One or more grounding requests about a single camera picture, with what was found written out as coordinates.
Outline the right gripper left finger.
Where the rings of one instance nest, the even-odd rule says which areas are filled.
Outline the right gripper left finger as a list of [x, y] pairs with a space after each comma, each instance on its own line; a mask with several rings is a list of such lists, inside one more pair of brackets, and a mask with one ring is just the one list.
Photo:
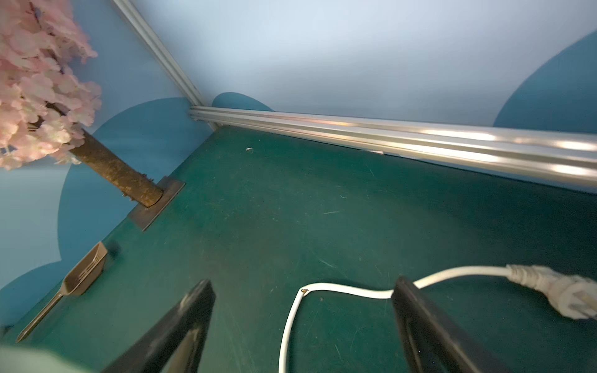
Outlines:
[[208, 336], [216, 295], [199, 281], [105, 372], [196, 372]]

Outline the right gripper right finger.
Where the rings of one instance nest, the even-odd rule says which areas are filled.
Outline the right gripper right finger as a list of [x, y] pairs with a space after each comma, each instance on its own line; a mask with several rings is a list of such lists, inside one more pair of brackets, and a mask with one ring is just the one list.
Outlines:
[[406, 277], [391, 296], [410, 372], [510, 372]]

